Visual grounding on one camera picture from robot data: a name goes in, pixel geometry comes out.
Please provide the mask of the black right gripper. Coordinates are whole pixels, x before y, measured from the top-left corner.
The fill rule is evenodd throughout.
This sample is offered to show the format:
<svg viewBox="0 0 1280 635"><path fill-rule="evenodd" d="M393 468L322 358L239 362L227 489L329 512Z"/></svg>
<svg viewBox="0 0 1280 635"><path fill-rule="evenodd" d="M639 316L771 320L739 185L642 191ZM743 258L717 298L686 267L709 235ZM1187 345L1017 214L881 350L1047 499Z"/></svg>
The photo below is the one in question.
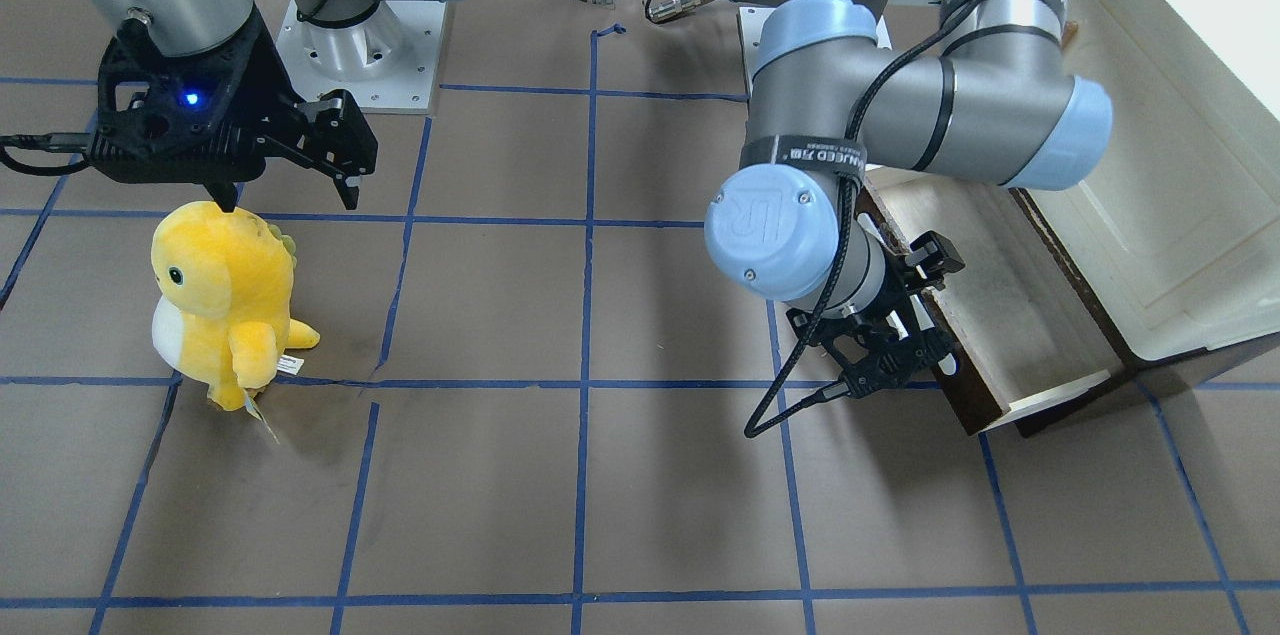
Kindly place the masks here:
<svg viewBox="0 0 1280 635"><path fill-rule="evenodd" d="M362 175L378 164L378 140L353 93L301 102L261 12L232 38L186 58L161 55L150 26L128 17L99 67L97 125L84 160L129 184L201 184L224 214L265 157L332 181L348 211Z"/></svg>

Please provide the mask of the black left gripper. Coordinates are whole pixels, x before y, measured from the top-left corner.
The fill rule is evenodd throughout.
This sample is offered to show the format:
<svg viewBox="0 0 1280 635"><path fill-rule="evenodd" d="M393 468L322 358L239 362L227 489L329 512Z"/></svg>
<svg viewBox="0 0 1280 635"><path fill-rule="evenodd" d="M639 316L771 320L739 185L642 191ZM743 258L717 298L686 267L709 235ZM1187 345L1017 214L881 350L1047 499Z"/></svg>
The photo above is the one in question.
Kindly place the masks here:
<svg viewBox="0 0 1280 635"><path fill-rule="evenodd" d="M955 245L937 230L925 230L914 239L908 255L890 255L884 285L868 310L819 320L809 343L822 344L841 374L805 401L828 402L842 396L858 399L896 389L913 374L950 356L954 334L945 326L923 328L911 297L928 287L942 288L947 271L964 268Z"/></svg>

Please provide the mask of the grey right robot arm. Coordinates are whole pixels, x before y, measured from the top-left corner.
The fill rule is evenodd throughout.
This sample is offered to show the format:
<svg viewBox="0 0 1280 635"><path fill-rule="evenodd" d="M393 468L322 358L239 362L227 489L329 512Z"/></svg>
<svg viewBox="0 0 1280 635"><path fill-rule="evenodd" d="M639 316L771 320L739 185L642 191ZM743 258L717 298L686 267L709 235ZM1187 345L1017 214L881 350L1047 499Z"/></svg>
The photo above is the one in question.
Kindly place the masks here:
<svg viewBox="0 0 1280 635"><path fill-rule="evenodd" d="M287 65L255 0L90 0L110 26L95 129L5 134L3 163L29 175L93 169L124 184L193 184L223 211L271 157L312 170L347 210L378 165L357 84L408 73L413 38L394 3L292 0L297 55Z"/></svg>

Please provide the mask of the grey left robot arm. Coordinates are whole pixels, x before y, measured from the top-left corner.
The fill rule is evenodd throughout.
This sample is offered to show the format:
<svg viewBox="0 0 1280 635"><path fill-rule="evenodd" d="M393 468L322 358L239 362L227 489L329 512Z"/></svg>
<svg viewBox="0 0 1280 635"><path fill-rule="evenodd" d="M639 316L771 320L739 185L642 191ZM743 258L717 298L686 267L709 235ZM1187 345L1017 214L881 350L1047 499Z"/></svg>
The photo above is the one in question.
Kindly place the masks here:
<svg viewBox="0 0 1280 635"><path fill-rule="evenodd" d="M954 347L924 329L911 298L961 266L929 234L895 255L855 215L867 166L1068 189L1107 147L1112 101L1068 76L1068 0L941 0L932 35L904 51L877 44L888 0L730 0L769 6L749 73L739 170L710 202L710 257L751 293L791 303L797 344L750 429L809 344L851 335L868 353L837 358L835 383L799 408L904 383Z"/></svg>

